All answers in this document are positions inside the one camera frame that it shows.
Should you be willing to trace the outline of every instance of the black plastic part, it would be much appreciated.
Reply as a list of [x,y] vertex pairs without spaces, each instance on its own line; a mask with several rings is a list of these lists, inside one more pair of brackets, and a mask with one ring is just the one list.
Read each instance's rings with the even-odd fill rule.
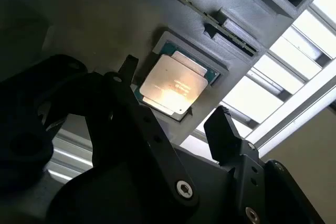
[[0,84],[0,177],[6,178],[0,181],[1,193],[25,189],[42,175],[54,135],[46,132],[38,107],[86,72],[79,61],[58,55]]
[[[240,139],[224,107],[205,123],[220,166],[173,147],[129,87],[136,62],[129,56],[119,73],[101,76],[56,56],[2,82],[0,193],[38,181],[71,112],[87,119],[94,167],[56,195],[50,223],[251,223],[247,208],[255,223],[324,223],[288,171],[264,164]],[[179,180],[191,186],[191,198],[178,194]]]
[[270,223],[324,223],[283,164],[269,160],[264,170],[266,213]]
[[[69,197],[73,199],[71,205],[80,205],[78,200],[81,197],[78,195],[82,195],[80,192],[83,183],[89,188],[94,185],[100,187],[100,183],[105,183],[100,179],[115,172],[118,176],[126,176],[133,181],[132,185],[128,184],[128,190],[135,194],[124,193],[133,199],[136,195],[133,203],[141,203],[142,216],[137,218],[157,222],[158,217],[166,215],[166,219],[172,221],[176,221],[177,217],[186,220],[197,209],[198,192],[192,180],[150,108],[139,105],[130,88],[136,63],[137,59],[128,56],[118,73],[95,76],[100,95],[91,96],[95,102],[85,115],[93,145],[94,168],[81,178],[66,184],[51,209],[58,209],[64,204],[59,199]],[[87,181],[85,178],[91,175],[95,179]],[[191,198],[186,199],[178,194],[176,183],[179,180],[191,186]],[[78,189],[73,189],[71,184],[75,184]],[[167,214],[167,209],[176,215]],[[94,213],[92,211],[87,213],[85,219],[99,213],[97,209]],[[73,212],[64,212],[57,217],[53,214],[50,216],[65,221],[74,218],[72,214]],[[110,214],[107,215],[108,222],[115,220]]]
[[240,151],[241,138],[228,109],[219,106],[204,123],[212,158],[223,164]]

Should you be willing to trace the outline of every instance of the gray panel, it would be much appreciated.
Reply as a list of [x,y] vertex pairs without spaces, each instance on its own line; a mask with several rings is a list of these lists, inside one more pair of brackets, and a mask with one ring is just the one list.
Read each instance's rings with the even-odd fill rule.
[[[151,66],[153,47],[165,30],[174,31],[225,67],[229,74],[207,87],[193,104],[193,116],[182,124],[167,122],[171,140],[181,143],[261,57],[241,55],[234,46],[221,46],[204,34],[207,19],[178,0],[22,0],[54,25],[46,53],[74,56],[89,69],[118,70],[128,54],[139,58],[136,78]],[[293,18],[273,15],[255,0],[189,0],[213,17],[222,9],[236,36],[269,48]]]

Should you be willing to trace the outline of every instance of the black mechanical arm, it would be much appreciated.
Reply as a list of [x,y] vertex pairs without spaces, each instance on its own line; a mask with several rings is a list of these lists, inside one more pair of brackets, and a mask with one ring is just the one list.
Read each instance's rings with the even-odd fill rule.
[[2,82],[0,193],[36,184],[67,115],[85,116],[93,168],[51,202],[47,223],[324,223],[286,168],[263,163],[224,107],[205,123],[218,164],[172,146],[130,85],[138,60],[87,73],[57,55]]

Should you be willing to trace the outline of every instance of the metal strip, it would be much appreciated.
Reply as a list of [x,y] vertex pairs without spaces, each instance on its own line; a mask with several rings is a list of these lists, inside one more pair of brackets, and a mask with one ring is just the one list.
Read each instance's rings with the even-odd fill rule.
[[[319,101],[325,99],[325,96],[330,93],[329,101],[318,105]],[[281,143],[287,136],[301,127],[304,123],[310,120],[314,115],[319,113],[322,109],[336,99],[336,76],[327,82],[322,88],[315,92],[310,98],[308,98],[302,105],[297,107],[292,113],[290,113],[285,119],[278,123],[273,129],[271,129],[265,136],[263,136],[255,145],[259,148],[261,156],[265,155],[268,151]],[[262,151],[266,144],[271,144],[272,148],[267,147],[266,151]]]

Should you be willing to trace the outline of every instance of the bolt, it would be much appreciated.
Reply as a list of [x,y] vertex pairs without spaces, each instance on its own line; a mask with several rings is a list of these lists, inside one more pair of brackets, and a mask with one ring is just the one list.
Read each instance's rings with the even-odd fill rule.
[[255,149],[256,149],[255,146],[252,145],[252,143],[248,143],[247,145],[248,145],[252,150],[255,150]]
[[193,196],[193,190],[186,181],[178,181],[176,184],[176,189],[178,194],[181,195],[183,198],[190,199]]
[[122,82],[122,80],[118,76],[114,76],[113,79],[117,82]]
[[257,213],[250,207],[245,208],[245,213],[247,218],[253,223],[253,224],[260,224],[259,216]]

